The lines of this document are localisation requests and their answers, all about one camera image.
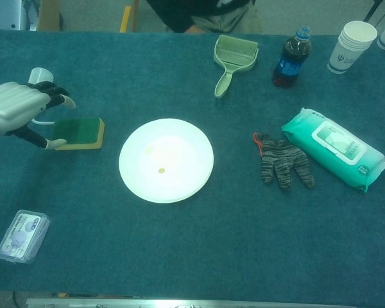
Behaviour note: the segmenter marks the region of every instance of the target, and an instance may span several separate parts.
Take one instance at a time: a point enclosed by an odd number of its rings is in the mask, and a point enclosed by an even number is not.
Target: green dustpan
[[[249,71],[258,55],[258,43],[250,40],[220,35],[214,48],[214,61],[224,67],[214,95],[220,98],[227,91],[232,75],[237,71]]]

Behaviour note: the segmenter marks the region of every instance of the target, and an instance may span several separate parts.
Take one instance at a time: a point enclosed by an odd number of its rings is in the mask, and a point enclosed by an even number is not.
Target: plastic box
[[[20,210],[0,243],[0,259],[32,263],[50,224],[42,213]]]

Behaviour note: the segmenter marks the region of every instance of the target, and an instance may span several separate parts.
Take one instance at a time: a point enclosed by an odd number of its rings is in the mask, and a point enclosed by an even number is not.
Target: plastic bottle
[[[310,37],[311,29],[302,27],[296,35],[286,40],[280,60],[273,72],[273,83],[276,86],[288,88],[294,84],[303,62],[311,53]]]

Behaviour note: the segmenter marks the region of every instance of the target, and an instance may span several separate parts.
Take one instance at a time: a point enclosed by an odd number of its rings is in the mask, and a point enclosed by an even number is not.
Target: floor
[[[61,0],[64,31],[118,32],[126,5],[131,0]],[[345,23],[363,20],[372,0],[257,0],[264,34],[292,35],[308,25],[313,35],[337,35]],[[385,28],[385,0],[370,19],[378,29]],[[164,25],[146,0],[140,0],[137,32],[163,32]],[[17,292],[16,301],[25,307],[27,298],[49,297],[51,293]],[[0,292],[0,308],[16,308],[12,292]]]

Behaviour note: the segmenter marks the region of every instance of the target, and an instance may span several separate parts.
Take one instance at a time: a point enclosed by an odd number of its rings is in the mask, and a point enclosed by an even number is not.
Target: dustpan handle
[[[214,91],[214,95],[216,96],[216,98],[221,98],[225,94],[228,87],[230,86],[231,78],[232,73],[225,71],[216,85],[216,89]]]

